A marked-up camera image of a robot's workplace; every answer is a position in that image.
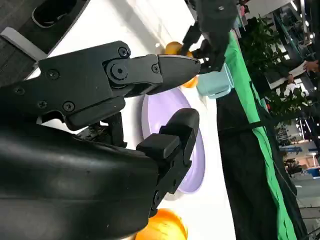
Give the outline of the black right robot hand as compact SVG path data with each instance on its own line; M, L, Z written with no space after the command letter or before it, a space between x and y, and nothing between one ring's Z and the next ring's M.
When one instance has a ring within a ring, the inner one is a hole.
M127 149L126 98L174 89L200 61L130 57L110 42L39 61L40 75L0 89L0 237L120 240L142 230L191 168L200 116L176 111Z

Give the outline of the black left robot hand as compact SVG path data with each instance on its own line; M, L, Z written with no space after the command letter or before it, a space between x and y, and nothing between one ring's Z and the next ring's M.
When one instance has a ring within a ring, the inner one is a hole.
M221 71L225 52L230 41L230 31L238 16L235 0L187 0L195 22L184 36L179 55L186 55L201 36L200 48L191 52L195 59L203 60L199 74Z

